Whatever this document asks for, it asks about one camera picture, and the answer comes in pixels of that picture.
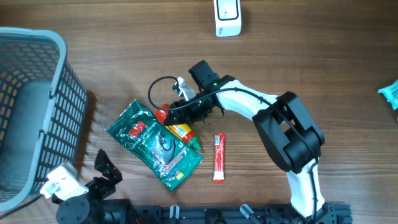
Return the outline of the red stick sachet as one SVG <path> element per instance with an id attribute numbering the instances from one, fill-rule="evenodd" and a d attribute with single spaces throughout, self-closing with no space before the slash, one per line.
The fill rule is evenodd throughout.
<path id="1" fill-rule="evenodd" d="M 213 182 L 220 184 L 224 181 L 225 133 L 215 134 L 215 171 Z"/>

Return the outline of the green 3M wipes pouch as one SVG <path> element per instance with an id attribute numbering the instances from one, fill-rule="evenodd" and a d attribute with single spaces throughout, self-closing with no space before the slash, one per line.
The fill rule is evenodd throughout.
<path id="1" fill-rule="evenodd" d="M 138 100 L 130 103 L 106 132 L 149 167 L 170 191 L 189 178 L 203 160 Z"/>

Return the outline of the teal wet wipes packet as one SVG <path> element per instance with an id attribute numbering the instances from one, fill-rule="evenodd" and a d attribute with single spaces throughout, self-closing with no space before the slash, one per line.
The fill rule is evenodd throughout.
<path id="1" fill-rule="evenodd" d="M 398 107 L 397 88 L 398 88 L 398 80 L 396 80 L 393 84 L 381 88 L 377 91 L 378 93 L 384 95 L 386 101 L 391 104 L 393 110 L 396 110 Z"/>

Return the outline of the sriracha bottle with green cap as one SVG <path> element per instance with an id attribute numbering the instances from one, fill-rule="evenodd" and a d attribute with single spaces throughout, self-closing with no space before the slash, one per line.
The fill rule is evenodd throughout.
<path id="1" fill-rule="evenodd" d="M 161 108 L 162 110 L 157 110 L 155 112 L 155 117 L 159 120 L 161 124 L 163 124 L 163 121 L 165 119 L 165 110 L 170 109 L 170 105 L 163 104 Z M 165 127 L 176 137 L 182 140 L 188 147 L 193 148 L 197 151 L 202 150 L 202 147 L 200 146 L 197 136 L 195 135 L 195 133 L 192 131 L 192 129 L 189 127 L 187 123 L 165 126 Z"/>

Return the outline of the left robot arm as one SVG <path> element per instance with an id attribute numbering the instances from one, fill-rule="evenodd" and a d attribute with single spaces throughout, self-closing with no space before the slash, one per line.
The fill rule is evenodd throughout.
<path id="1" fill-rule="evenodd" d="M 121 172 L 111 162 L 106 152 L 100 149 L 95 159 L 95 169 L 101 177 L 87 183 L 88 192 L 61 200 L 56 219 L 59 224 L 83 223 L 138 223 L 131 201 L 108 200 L 115 193 L 116 185 L 123 180 Z"/>

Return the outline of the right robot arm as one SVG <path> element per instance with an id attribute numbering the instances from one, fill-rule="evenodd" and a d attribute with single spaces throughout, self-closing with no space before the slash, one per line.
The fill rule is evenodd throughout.
<path id="1" fill-rule="evenodd" d="M 230 75 L 220 77 L 205 60 L 188 72 L 199 92 L 185 87 L 185 80 L 178 78 L 173 89 L 183 99 L 166 109 L 163 123 L 202 121 L 214 107 L 251 120 L 269 157 L 287 174 L 292 207 L 307 221 L 318 221 L 325 203 L 318 181 L 325 138 L 298 96 L 291 91 L 278 96 L 253 90 Z"/>

